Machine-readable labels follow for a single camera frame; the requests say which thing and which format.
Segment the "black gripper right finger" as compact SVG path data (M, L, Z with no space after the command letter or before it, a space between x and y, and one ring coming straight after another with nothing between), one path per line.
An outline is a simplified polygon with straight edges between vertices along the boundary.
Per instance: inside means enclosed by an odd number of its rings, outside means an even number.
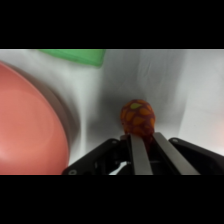
M174 175L224 175L224 156L181 140L153 134L154 149Z

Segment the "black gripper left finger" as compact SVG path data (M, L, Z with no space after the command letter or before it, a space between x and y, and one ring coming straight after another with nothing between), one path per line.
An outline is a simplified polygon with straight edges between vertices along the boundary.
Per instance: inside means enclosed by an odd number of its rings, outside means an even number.
M152 175L144 142L134 135L108 139L69 165L63 175Z

